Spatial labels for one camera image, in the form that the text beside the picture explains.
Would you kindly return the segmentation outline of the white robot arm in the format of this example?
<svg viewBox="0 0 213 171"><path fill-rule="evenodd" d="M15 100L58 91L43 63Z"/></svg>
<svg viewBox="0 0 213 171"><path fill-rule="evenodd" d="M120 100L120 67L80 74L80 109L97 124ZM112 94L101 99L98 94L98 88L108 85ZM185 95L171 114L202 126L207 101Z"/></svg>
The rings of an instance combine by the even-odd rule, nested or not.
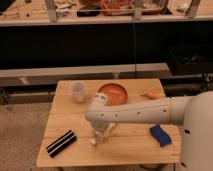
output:
<svg viewBox="0 0 213 171"><path fill-rule="evenodd" d="M213 171L213 91L116 106L108 106L107 97L97 93L85 118L98 132L107 123L182 125L177 171Z"/></svg>

